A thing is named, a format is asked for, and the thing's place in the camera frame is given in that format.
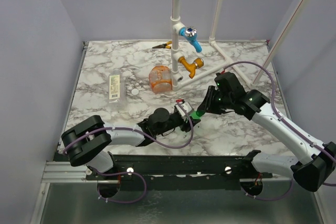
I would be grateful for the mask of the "green plastic bottle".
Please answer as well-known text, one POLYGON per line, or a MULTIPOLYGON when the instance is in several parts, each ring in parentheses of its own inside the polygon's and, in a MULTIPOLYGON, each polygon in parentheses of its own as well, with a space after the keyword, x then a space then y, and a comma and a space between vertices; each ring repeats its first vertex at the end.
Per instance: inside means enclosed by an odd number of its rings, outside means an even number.
POLYGON ((191 117, 193 120, 198 120, 198 119, 200 119, 204 114, 205 114, 205 112, 203 112, 203 111, 193 111, 193 112, 190 114, 190 117, 191 117))

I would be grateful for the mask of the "orange label tea bottle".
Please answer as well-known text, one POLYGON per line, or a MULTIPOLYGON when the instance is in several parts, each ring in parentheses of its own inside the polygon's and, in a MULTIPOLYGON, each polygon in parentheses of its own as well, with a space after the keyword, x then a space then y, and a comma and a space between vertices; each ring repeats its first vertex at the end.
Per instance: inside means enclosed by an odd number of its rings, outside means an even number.
POLYGON ((149 82, 154 93, 172 90, 171 70, 167 66, 155 66, 149 73, 149 82))

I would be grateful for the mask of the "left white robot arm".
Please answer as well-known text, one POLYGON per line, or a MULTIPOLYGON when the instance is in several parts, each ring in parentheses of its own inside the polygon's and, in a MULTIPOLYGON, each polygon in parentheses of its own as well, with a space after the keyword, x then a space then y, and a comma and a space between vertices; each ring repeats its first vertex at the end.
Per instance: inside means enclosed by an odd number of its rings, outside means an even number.
POLYGON ((109 145, 148 146, 157 143, 163 147, 179 149, 188 146, 194 135, 194 126, 201 121, 196 112, 175 107, 173 113, 165 108, 156 109, 148 118, 130 126, 113 126, 104 123, 99 115, 93 115, 76 126, 63 132, 62 153, 68 157, 71 166, 87 165, 98 171, 104 179, 116 175, 112 155, 103 149, 109 145), (156 139, 177 127, 190 132, 190 139, 183 145, 170 146, 156 139))

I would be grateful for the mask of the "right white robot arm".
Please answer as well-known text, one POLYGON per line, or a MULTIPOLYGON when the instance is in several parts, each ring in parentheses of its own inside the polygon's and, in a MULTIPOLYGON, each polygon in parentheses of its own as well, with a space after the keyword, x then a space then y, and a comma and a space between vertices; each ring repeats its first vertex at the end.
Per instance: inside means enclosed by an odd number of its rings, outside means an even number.
POLYGON ((235 112, 262 126, 281 141, 293 157, 280 157, 257 153, 241 165, 249 178, 267 172, 293 178, 310 192, 316 192, 335 170, 335 143, 324 143, 309 135, 286 116, 274 109, 270 100, 257 90, 227 91, 209 86, 206 96, 197 108, 204 113, 225 114, 235 112))

